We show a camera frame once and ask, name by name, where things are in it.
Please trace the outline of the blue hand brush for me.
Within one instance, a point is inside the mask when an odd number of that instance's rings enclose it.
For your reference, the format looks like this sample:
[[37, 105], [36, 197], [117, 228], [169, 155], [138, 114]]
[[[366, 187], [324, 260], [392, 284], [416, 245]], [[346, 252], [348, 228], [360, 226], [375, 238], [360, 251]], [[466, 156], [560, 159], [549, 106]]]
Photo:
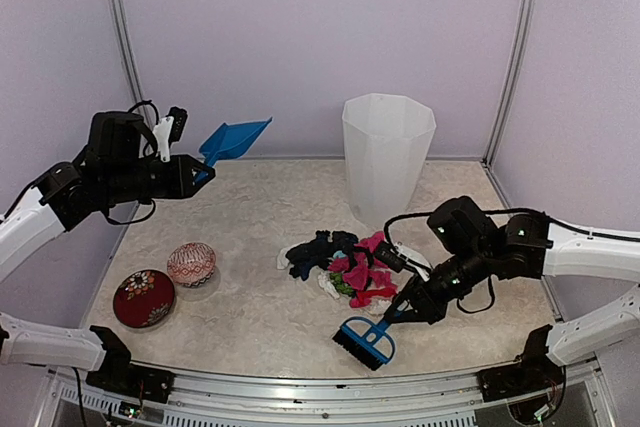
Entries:
[[395, 341], [387, 333], [389, 327], [385, 320], [374, 322], [354, 316], [340, 325], [332, 340], [361, 364], [376, 371], [389, 364], [396, 352]]

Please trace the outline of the blue dustpan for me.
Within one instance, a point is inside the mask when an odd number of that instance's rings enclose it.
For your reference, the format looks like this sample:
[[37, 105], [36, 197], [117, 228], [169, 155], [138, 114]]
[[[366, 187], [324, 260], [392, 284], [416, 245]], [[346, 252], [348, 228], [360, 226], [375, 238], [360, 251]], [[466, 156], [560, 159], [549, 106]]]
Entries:
[[211, 168], [219, 160], [234, 160], [244, 156], [273, 118], [236, 124], [222, 123], [199, 147], [203, 163]]

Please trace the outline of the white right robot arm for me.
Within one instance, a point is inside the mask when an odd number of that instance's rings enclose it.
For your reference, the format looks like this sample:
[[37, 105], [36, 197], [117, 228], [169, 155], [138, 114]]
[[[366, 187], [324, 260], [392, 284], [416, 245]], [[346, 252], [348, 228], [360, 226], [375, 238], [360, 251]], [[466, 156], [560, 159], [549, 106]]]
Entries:
[[[444, 319], [448, 304], [463, 299], [480, 282], [496, 277], [540, 279], [587, 276], [639, 282], [639, 238], [621, 231], [595, 232], [543, 214], [520, 213], [501, 226], [457, 218], [431, 218], [430, 226], [450, 258], [427, 279], [414, 275], [394, 298], [384, 320], [393, 323]], [[639, 331], [639, 289], [574, 320], [532, 331], [511, 380], [523, 391], [535, 389], [551, 371], [566, 366]]]

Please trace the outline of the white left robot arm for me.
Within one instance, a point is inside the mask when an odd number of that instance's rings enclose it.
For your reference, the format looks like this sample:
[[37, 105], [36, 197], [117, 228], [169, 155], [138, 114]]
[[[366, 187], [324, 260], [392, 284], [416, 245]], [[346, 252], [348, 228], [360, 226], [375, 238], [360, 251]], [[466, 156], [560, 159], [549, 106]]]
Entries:
[[[173, 107], [149, 127], [132, 110], [99, 112], [76, 158], [60, 162], [29, 183], [1, 221], [1, 276], [9, 277], [46, 244], [94, 213], [120, 204], [153, 206], [158, 199], [193, 197], [215, 177], [213, 168], [173, 154], [187, 120]], [[110, 329], [65, 329], [1, 316], [2, 364], [61, 366], [100, 371], [121, 392], [140, 381], [128, 350]]]

